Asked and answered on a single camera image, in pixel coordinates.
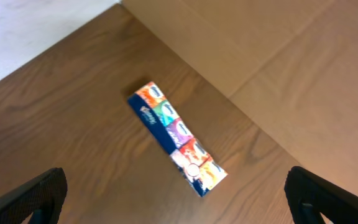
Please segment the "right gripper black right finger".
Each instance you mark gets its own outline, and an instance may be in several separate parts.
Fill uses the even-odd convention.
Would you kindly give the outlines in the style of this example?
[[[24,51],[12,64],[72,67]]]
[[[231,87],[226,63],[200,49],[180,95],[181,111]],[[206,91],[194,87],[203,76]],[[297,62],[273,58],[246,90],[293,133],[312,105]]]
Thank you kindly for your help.
[[[300,167],[288,172],[285,195],[296,224],[358,223],[358,196]]]

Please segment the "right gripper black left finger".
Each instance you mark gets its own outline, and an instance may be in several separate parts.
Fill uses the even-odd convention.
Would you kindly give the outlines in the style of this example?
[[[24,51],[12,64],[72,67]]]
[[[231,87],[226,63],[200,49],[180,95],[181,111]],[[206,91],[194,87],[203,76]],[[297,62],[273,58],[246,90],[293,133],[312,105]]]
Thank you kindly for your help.
[[[57,223],[67,191],[63,169],[49,169],[0,197],[0,223]]]

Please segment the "blue tissue pack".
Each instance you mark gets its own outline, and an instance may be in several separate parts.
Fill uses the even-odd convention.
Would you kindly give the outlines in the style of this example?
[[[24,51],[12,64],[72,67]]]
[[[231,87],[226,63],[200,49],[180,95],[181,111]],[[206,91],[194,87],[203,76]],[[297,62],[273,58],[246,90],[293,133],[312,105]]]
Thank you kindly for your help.
[[[139,88],[127,102],[200,197],[227,176],[154,82]]]

